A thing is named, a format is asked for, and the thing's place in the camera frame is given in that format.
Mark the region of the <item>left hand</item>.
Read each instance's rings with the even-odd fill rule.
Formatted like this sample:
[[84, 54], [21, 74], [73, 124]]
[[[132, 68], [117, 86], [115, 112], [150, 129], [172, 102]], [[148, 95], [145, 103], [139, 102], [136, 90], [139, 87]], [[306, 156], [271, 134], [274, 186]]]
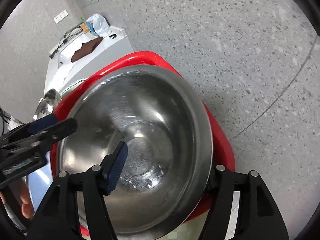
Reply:
[[9, 185], [13, 197], [17, 200], [21, 214], [26, 219], [30, 219], [34, 216], [34, 207], [31, 201], [29, 189], [23, 179], [16, 180]]

